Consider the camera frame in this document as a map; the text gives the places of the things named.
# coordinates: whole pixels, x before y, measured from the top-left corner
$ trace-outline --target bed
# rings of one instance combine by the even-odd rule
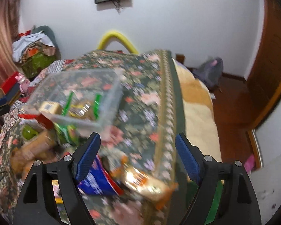
[[[134,167],[167,184],[178,182],[172,203],[180,202],[181,207],[177,209],[169,202],[157,211],[150,202],[132,197],[90,196],[85,197],[85,203],[97,224],[159,225],[174,218],[177,220],[179,216],[182,218],[195,188],[187,180],[186,171],[176,155],[176,133],[185,133],[204,155],[211,155],[217,161],[221,161],[221,155],[209,91],[190,71],[174,62],[170,51],[126,55],[95,50],[75,61],[54,62],[39,74],[31,87],[36,88],[49,73],[115,67],[124,69],[124,95],[112,126],[113,138],[102,142],[101,149],[121,150],[129,156]],[[10,221],[22,186],[9,163],[11,151],[23,144],[21,119],[17,116],[22,106],[20,101],[15,102],[4,118],[0,134],[0,212]],[[63,206],[58,205],[58,208],[67,221]]]

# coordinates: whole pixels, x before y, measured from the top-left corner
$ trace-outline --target pink toy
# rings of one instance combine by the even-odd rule
[[[244,164],[244,169],[246,169],[247,173],[251,173],[253,168],[255,167],[255,158],[254,155],[250,155],[250,157],[246,160]]]
[[[20,91],[22,95],[25,95],[27,93],[28,87],[30,85],[29,79],[25,77],[25,75],[19,73],[18,76],[16,76],[16,80],[20,84]]]

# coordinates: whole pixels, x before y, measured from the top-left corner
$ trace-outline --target metal screw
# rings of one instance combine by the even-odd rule
[[[37,166],[39,166],[41,164],[41,161],[40,160],[37,160],[37,161],[35,161],[34,162],[34,165],[37,167]]]
[[[212,161],[212,157],[211,156],[204,156],[204,159],[207,162],[211,162]]]
[[[71,159],[72,159],[72,156],[70,156],[70,155],[67,155],[67,156],[64,157],[64,160],[66,162],[70,161]]]
[[[238,167],[241,167],[242,163],[240,161],[235,161],[235,165],[237,165]]]

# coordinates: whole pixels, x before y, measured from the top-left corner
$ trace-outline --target gray bag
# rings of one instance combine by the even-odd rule
[[[198,69],[193,70],[196,79],[202,81],[211,90],[219,84],[219,79],[223,73],[223,60],[214,58],[203,63]]]

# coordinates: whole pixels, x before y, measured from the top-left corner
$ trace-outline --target pink curtain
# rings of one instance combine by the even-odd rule
[[[12,43],[18,36],[19,2],[20,0],[0,0],[0,85],[13,72],[18,71],[13,63]]]

